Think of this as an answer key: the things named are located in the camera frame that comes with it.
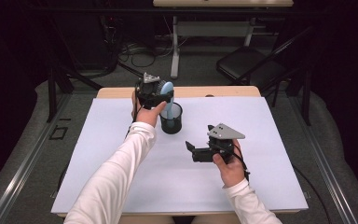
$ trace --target black mesh cup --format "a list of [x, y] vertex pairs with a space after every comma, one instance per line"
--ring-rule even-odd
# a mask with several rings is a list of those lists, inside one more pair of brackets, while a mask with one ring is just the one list
[[182, 112], [182, 107], [177, 103], [172, 104], [172, 119], [168, 119], [167, 111], [163, 110], [159, 114], [162, 131], [169, 134], [179, 133], [182, 129]]

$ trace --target white sleeve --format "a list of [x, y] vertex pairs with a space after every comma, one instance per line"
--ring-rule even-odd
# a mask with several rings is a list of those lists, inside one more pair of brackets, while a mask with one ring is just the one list
[[124, 143], [81, 190], [64, 223], [118, 223], [135, 172], [155, 142], [153, 126], [134, 122]]
[[255, 190], [249, 186], [249, 182], [246, 179], [224, 190], [235, 208], [235, 213], [240, 219], [241, 224], [281, 223], [275, 214], [271, 213], [259, 200]]

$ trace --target cable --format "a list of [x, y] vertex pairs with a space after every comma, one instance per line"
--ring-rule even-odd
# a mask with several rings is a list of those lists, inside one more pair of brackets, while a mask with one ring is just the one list
[[151, 57], [152, 57], [152, 62], [151, 62], [151, 63], [146, 64], [146, 65], [136, 64], [136, 63], [134, 62], [134, 56], [135, 56], [135, 55], [139, 55], [139, 54], [146, 54], [146, 52], [144, 52], [144, 53], [134, 53], [134, 54], [132, 54], [131, 63], [132, 63], [132, 65], [134, 65], [134, 66], [136, 66], [136, 67], [148, 67], [148, 66], [152, 65], [152, 64], [156, 61], [156, 55], [155, 55], [153, 52], [151, 52]]
[[295, 167], [293, 164], [292, 164], [293, 168], [308, 182], [308, 184], [310, 185], [310, 187], [313, 189], [313, 191], [315, 192], [316, 196], [318, 197], [319, 201], [321, 202], [322, 204], [322, 207], [324, 208], [324, 212], [326, 213], [326, 216], [327, 216], [327, 220], [328, 220], [328, 223], [331, 224], [331, 218], [327, 212], [327, 207], [326, 205], [324, 204], [324, 201], [322, 200], [322, 197], [321, 195], [318, 193], [318, 191], [316, 190], [316, 188], [312, 185], [312, 183], [310, 183], [310, 181], [307, 179], [307, 177], [297, 168]]
[[117, 65], [119, 65], [120, 67], [122, 67], [122, 68], [126, 69], [127, 71], [133, 73], [133, 74], [136, 75], [137, 77], [140, 77], [140, 78], [144, 77], [144, 74], [143, 74], [143, 73], [141, 73], [141, 72], [139, 72], [139, 71], [137, 71], [137, 70], [135, 70], [135, 69], [133, 69], [133, 68], [131, 68], [131, 67], [128, 67], [128, 66], [127, 66], [126, 64], [124, 64], [124, 63], [118, 62]]
[[[132, 117], [132, 123], [133, 122], [135, 122], [136, 121], [136, 118], [138, 117], [138, 113], [139, 113], [139, 111], [141, 111], [141, 109], [142, 108], [144, 108], [144, 106], [143, 105], [141, 105], [140, 107], [139, 107], [139, 109], [137, 109], [138, 108], [138, 91], [137, 91], [137, 89], [138, 89], [138, 87], [139, 87], [139, 82], [136, 82], [135, 83], [135, 102], [133, 103], [133, 117]], [[127, 135], [129, 134], [129, 132], [130, 132], [130, 128], [131, 128], [131, 126], [129, 127], [129, 129], [127, 130], [127, 133], [126, 133], [126, 136], [124, 137], [124, 139], [127, 137]]]

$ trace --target gray carpet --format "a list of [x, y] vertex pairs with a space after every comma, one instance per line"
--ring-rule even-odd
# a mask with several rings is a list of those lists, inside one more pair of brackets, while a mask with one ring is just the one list
[[[175, 86], [227, 85], [227, 80], [215, 71], [214, 64], [217, 59], [242, 43], [241, 39], [235, 38], [215, 38], [207, 39], [207, 41], [205, 39], [188, 40], [181, 47], [179, 78], [173, 80], [173, 84]], [[252, 40], [252, 45], [265, 51], [269, 50], [271, 43], [271, 38], [264, 36], [254, 37]], [[152, 62], [153, 60], [142, 54], [133, 57], [134, 64]], [[158, 57], [151, 66], [144, 68], [135, 66], [130, 60], [125, 64], [142, 73], [147, 72], [170, 80], [171, 59], [171, 56]], [[134, 74], [118, 67], [112, 74], [93, 80], [105, 87], [117, 87], [133, 86], [137, 79], [138, 77]], [[70, 160], [90, 109], [92, 98], [96, 95], [96, 91], [91, 90], [83, 83], [77, 80], [73, 80], [73, 83], [76, 86], [76, 91], [62, 109], [57, 122], [53, 124], [56, 127], [56, 132], [48, 134], [48, 140], [41, 147], [40, 155], [32, 172], [26, 176], [25, 184], [17, 199], [9, 207], [10, 209], [7, 209], [6, 218], [2, 218], [2, 223], [62, 223], [60, 217], [49, 212], [54, 202], [50, 195], [57, 189], [62, 170]], [[21, 167], [23, 159], [34, 148], [37, 136], [42, 133], [47, 120], [47, 83], [39, 86], [37, 92], [39, 100], [33, 117], [13, 150], [7, 166], [0, 174], [0, 199], [17, 169]], [[296, 116], [297, 108], [293, 102], [297, 102], [297, 99], [287, 98], [284, 92], [280, 92], [276, 107], [271, 108], [289, 158], [321, 195], [332, 223], [345, 223], [331, 196], [331, 189], [327, 187], [315, 162], [310, 142], [301, 126], [303, 121]], [[358, 220], [358, 183], [351, 169], [343, 160], [337, 127], [325, 109], [324, 102], [314, 94], [311, 96], [310, 122], [311, 129]], [[310, 209], [297, 214], [279, 214], [278, 217], [283, 223], [328, 223], [322, 202], [318, 199], [315, 191], [303, 176], [297, 173], [297, 177], [303, 191], [310, 195], [310, 198], [307, 199]]]

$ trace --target black curtain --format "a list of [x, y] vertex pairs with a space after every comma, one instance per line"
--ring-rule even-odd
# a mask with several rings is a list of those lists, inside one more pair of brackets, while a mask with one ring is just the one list
[[358, 179], [358, 1], [340, 19], [312, 75], [311, 88], [326, 101]]
[[17, 5], [0, 1], [0, 171], [31, 117], [34, 88], [47, 79]]

